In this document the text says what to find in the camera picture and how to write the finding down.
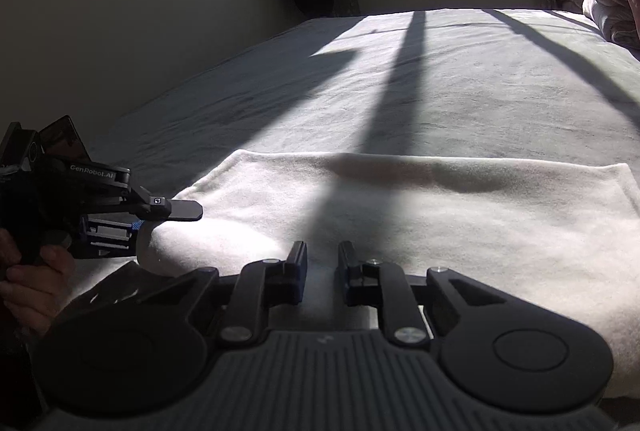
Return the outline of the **person's left hand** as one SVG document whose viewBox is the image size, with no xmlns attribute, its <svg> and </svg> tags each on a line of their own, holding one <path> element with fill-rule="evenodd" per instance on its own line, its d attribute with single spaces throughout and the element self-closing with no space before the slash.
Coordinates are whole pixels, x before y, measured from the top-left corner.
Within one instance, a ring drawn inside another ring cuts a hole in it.
<svg viewBox="0 0 640 431">
<path fill-rule="evenodd" d="M 75 261 L 61 246 L 42 247 L 40 257 L 40 265 L 22 264 L 12 237 L 1 230 L 1 263 L 8 267 L 2 302 L 23 327 L 44 335 L 63 310 Z"/>
</svg>

